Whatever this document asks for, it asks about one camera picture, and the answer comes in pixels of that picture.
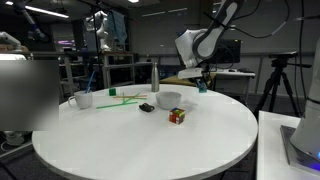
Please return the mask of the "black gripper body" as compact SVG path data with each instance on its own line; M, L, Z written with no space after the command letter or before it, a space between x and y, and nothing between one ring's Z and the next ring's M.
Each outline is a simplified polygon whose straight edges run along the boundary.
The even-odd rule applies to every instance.
M192 78L203 78L205 80L210 80L211 76L208 71L202 68L187 68L178 72L177 77L179 79L192 79Z

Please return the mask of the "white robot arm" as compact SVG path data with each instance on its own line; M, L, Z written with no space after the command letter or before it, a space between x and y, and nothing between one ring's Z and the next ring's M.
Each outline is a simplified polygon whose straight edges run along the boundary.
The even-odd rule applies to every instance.
M246 0L222 0L218 12L208 28L186 29L175 39L175 46L185 69L178 72L179 79L200 78L204 70L200 64L211 59L219 41Z

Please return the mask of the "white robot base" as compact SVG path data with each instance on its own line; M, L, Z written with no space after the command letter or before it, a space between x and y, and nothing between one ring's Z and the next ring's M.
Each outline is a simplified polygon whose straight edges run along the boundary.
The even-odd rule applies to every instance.
M296 128L281 126L287 163L320 174L320 39L317 41L312 81L305 110Z

